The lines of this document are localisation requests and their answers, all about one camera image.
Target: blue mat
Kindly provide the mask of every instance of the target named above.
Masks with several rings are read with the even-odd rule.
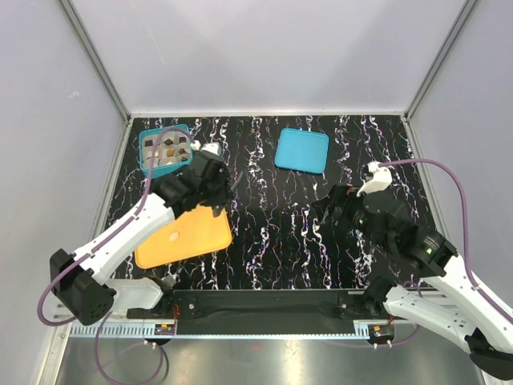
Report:
[[[274,164],[280,168],[322,174],[328,158],[329,138],[320,132],[284,128]]]

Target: black marble table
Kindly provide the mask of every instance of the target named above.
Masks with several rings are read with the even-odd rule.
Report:
[[[221,142],[232,176],[244,172],[228,213],[233,243],[226,250],[151,272],[140,269],[130,255],[117,269],[117,278],[171,274],[178,281],[177,289],[195,290],[361,288],[377,275],[397,282],[412,278],[410,272],[401,271],[359,232],[341,233],[329,226],[320,227],[311,208],[311,203],[324,197],[335,183],[361,185],[370,161],[413,156],[399,116],[135,119],[107,227],[124,215],[143,191],[139,133],[173,124],[187,124],[202,143]],[[329,136],[324,174],[274,166],[278,138],[287,127]],[[392,175],[394,194],[407,200],[411,216],[419,223],[434,226],[417,169],[411,165],[394,168]]]

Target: orange mat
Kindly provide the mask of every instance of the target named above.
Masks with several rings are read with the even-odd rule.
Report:
[[[212,208],[198,206],[151,235],[135,250],[135,263],[150,269],[226,249],[231,243],[226,210],[215,218]]]

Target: reflective metal surface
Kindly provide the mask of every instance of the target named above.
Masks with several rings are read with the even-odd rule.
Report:
[[[410,325],[398,326],[398,339]],[[58,384],[107,383],[95,369],[92,338],[70,338]],[[104,363],[133,340],[100,341]],[[175,340],[164,346],[169,370],[155,383],[187,385],[354,384],[354,385],[475,385],[483,377],[468,356],[428,330],[404,346],[362,349],[326,341]],[[347,341],[346,345],[363,342]],[[148,346],[128,351],[106,367],[114,379],[138,383],[147,379],[158,363],[158,353]]]

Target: white wall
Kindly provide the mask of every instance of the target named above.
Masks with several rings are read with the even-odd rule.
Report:
[[[0,36],[0,373],[27,385],[50,255],[90,235],[122,122],[55,0],[3,0]]]
[[[461,178],[469,201],[473,269],[513,306],[511,152],[513,2],[480,2],[413,118],[424,156]],[[434,190],[462,249],[455,186],[433,170]]]
[[[132,112],[405,111],[464,0],[71,0]]]

